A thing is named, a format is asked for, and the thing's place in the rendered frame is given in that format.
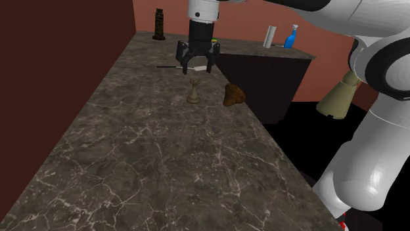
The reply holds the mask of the beige chess piece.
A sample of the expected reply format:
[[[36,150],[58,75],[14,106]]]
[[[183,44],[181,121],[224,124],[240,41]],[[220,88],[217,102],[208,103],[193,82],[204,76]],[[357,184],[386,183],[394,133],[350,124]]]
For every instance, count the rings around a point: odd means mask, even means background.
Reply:
[[[192,89],[187,97],[187,102],[189,104],[198,104],[200,102],[200,98],[199,98],[198,91],[197,91],[197,87],[200,84],[199,78],[191,77],[190,84],[192,85]]]

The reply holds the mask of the blue spray bottle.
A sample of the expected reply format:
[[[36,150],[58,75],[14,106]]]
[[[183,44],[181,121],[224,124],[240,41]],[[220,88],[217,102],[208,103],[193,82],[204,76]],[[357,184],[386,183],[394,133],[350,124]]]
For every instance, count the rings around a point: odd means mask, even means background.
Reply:
[[[290,48],[292,48],[292,46],[293,46],[293,44],[294,44],[294,41],[295,41],[295,38],[296,38],[296,30],[297,30],[297,28],[298,28],[298,25],[297,24],[293,24],[292,25],[292,33],[291,33],[291,35],[289,35],[287,38],[286,38],[286,40],[285,40],[285,43],[284,43],[284,48],[286,48],[286,49],[290,49]]]

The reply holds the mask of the dark brown tower figure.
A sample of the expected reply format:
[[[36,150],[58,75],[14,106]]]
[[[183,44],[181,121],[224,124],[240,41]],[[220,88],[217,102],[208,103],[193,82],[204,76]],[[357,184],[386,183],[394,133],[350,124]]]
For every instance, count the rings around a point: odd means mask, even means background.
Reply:
[[[162,9],[156,9],[154,35],[152,38],[158,41],[163,41],[166,39],[164,36],[164,13]]]

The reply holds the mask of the white paper roll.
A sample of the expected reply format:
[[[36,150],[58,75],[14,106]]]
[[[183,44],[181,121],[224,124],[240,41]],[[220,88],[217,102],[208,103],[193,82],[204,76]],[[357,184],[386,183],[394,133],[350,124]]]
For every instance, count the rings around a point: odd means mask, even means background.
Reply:
[[[277,27],[276,26],[268,26],[267,33],[265,36],[265,40],[263,42],[263,47],[269,49],[271,47],[271,44],[273,42],[273,37],[275,35]]]

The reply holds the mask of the black-handled white knife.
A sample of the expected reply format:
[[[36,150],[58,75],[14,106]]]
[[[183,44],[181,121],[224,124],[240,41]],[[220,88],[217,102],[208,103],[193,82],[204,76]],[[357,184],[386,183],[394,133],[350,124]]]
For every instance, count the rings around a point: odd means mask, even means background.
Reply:
[[[182,66],[157,66],[157,68],[179,68],[183,69]],[[207,66],[196,66],[196,67],[187,67],[188,70],[194,70],[194,71],[203,71],[207,69]]]

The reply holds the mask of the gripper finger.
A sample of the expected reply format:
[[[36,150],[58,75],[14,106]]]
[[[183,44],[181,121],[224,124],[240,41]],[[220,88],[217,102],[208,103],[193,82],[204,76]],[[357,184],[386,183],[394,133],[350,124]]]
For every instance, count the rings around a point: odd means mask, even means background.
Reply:
[[[178,41],[175,59],[179,61],[180,65],[182,66],[184,75],[187,75],[188,62],[191,58],[192,50],[189,47],[189,44],[183,41]]]
[[[206,71],[210,74],[212,71],[212,66],[216,63],[216,60],[219,58],[220,54],[220,44],[218,42],[211,42],[211,48],[206,54],[208,60]]]

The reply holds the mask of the beige fluted cone object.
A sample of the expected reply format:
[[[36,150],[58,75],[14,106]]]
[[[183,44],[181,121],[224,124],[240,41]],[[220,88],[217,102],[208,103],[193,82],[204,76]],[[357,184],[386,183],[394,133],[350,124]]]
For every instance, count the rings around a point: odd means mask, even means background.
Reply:
[[[316,110],[333,119],[344,119],[361,80],[350,70],[317,104]]]

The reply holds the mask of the dark counter cabinet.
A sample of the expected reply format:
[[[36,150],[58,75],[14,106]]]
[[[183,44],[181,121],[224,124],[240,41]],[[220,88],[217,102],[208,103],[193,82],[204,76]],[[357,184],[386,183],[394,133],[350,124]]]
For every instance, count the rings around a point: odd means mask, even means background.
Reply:
[[[302,82],[310,58],[221,54],[216,66],[246,95],[245,103],[262,124],[282,120]]]

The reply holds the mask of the brown rock lump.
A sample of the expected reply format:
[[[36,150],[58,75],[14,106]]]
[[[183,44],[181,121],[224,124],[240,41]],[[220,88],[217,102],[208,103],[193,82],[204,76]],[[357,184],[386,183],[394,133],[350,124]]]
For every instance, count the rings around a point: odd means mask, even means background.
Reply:
[[[242,104],[246,101],[245,93],[235,84],[228,83],[225,86],[223,105],[228,107],[234,104]]]

